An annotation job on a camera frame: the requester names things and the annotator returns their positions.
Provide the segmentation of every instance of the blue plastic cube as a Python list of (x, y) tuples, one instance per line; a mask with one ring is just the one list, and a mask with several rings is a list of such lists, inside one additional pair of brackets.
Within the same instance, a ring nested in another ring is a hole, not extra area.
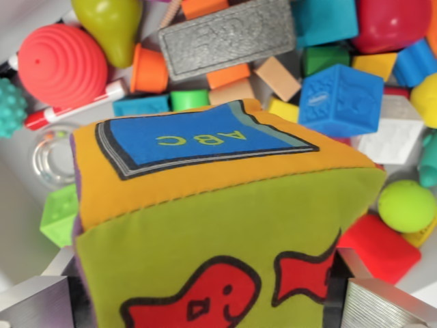
[(304, 80), (299, 124), (337, 138), (376, 132), (383, 92), (381, 77), (334, 65)]
[(159, 114), (170, 111), (169, 95), (147, 98), (125, 98), (113, 103), (115, 116)]
[(292, 2), (298, 48), (317, 46), (358, 35), (355, 0)]
[(397, 54), (395, 68), (397, 82), (403, 87), (415, 87), (437, 72), (437, 59), (425, 39)]

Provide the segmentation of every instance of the green fabric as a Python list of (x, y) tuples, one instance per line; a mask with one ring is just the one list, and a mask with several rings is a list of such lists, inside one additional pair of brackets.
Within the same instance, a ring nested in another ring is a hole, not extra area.
[(242, 260), (262, 280), (239, 327), (321, 327), (322, 306), (306, 296), (271, 306), (274, 259), (282, 251), (326, 251), (374, 201), (383, 180), (378, 169), (286, 176), (167, 202), (89, 230), (76, 248), (99, 327), (123, 327), (124, 301), (174, 295), (218, 255)]

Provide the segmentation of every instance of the wooden block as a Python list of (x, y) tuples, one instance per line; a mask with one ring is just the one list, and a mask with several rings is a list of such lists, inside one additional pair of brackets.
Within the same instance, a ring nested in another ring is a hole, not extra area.
[(216, 89), (249, 76), (251, 76), (249, 65), (240, 64), (208, 73), (206, 78), (208, 79), (211, 89)]
[(229, 101), (255, 98), (251, 83), (248, 79), (236, 81), (234, 83), (219, 87), (210, 92), (211, 105), (221, 105)]
[(255, 74), (285, 102), (288, 102), (301, 88), (300, 83), (275, 57), (267, 59), (255, 70)]

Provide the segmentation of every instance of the red ribbed ball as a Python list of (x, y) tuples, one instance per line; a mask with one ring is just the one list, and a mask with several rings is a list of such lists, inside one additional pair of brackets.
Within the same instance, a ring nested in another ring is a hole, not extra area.
[(53, 107), (80, 107), (104, 92), (108, 66), (102, 49), (84, 31), (63, 24), (31, 33), (18, 52), (18, 74), (27, 91)]

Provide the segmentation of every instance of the gray embossed block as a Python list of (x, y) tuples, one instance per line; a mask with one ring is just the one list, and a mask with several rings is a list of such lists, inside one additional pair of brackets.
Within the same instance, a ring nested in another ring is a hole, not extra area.
[(296, 36), (288, 0), (251, 0), (159, 31), (177, 81), (291, 51)]

